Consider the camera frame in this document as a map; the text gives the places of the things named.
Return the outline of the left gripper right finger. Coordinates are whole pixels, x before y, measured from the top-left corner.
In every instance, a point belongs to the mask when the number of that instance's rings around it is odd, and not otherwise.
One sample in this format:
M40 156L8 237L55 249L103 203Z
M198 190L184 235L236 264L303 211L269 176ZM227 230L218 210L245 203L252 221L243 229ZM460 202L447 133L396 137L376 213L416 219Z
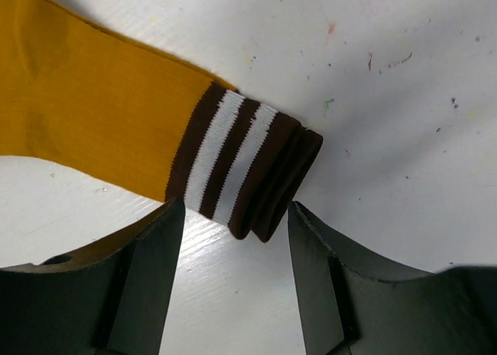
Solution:
M298 309L309 354L494 354L496 269L438 273L386 258L288 210Z

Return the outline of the mustard yellow sock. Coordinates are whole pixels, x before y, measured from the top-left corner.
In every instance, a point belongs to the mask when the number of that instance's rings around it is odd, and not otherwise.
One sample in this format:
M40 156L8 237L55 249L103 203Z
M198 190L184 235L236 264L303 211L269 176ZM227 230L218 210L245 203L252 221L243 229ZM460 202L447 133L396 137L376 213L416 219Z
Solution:
M1 0L1 153L269 240L323 139L207 71L51 0Z

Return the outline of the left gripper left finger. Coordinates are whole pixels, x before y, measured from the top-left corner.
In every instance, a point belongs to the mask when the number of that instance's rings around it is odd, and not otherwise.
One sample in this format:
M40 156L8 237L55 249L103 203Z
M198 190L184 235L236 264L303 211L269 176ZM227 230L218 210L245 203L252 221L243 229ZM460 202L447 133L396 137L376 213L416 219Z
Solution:
M3 354L156 354L186 209L170 200L79 249L1 271Z

